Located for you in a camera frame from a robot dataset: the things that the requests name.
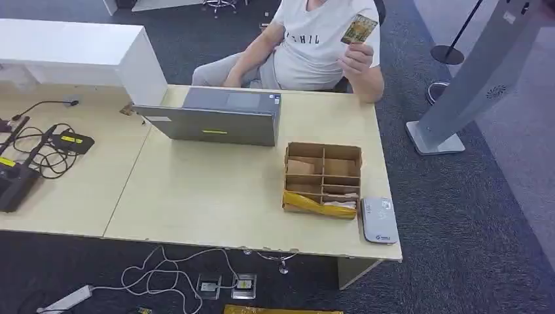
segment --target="laptop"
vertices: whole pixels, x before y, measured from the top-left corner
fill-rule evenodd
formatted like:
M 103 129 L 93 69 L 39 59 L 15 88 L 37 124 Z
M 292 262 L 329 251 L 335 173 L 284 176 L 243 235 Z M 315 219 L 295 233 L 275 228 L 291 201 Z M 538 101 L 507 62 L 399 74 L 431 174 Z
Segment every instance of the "laptop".
M 281 94 L 191 87 L 181 108 L 134 105 L 170 139 L 275 146 Z

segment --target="office chair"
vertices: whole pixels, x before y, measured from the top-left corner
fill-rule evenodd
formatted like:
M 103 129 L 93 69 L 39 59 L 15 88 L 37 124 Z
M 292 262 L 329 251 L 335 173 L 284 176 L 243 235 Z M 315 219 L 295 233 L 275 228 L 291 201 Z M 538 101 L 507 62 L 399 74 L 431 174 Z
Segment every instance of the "office chair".
M 214 8 L 214 18 L 218 18 L 218 9 L 219 8 L 223 8 L 223 7 L 232 7 L 233 8 L 233 13 L 237 13 L 237 8 L 235 7 L 235 4 L 237 3 L 237 0 L 229 0 L 229 1 L 225 1 L 225 0 L 204 0 L 204 2 L 202 3 L 202 9 L 205 10 L 206 6 L 209 7 L 213 7 Z

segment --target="card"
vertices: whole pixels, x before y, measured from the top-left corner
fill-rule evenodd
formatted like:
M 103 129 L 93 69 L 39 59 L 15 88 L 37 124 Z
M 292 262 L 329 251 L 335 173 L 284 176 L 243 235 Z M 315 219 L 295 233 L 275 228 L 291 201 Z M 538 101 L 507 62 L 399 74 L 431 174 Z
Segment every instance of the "card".
M 378 23 L 371 18 L 357 14 L 351 25 L 341 38 L 342 43 L 363 43 L 368 36 L 374 31 Z

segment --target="printed text on t-shirt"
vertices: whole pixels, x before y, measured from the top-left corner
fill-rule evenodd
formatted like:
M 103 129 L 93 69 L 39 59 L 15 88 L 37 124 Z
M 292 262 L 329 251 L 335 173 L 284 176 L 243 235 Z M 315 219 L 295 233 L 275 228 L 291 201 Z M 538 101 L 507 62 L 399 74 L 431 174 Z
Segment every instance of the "printed text on t-shirt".
M 287 32 L 287 35 L 285 36 L 286 38 L 291 37 L 292 40 L 294 40 L 296 43 L 301 43 L 301 44 L 319 44 L 320 40 L 318 38 L 318 35 L 297 35 L 297 36 L 293 36 L 290 35 L 289 32 Z

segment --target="man's left hand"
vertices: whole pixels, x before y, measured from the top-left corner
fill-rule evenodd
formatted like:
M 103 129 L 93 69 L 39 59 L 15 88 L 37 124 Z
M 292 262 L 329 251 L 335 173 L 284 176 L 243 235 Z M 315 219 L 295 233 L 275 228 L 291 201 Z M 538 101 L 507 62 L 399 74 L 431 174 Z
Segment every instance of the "man's left hand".
M 345 55 L 339 58 L 339 66 L 343 69 L 345 77 L 359 75 L 372 65 L 374 49 L 363 43 L 352 43 L 347 47 Z

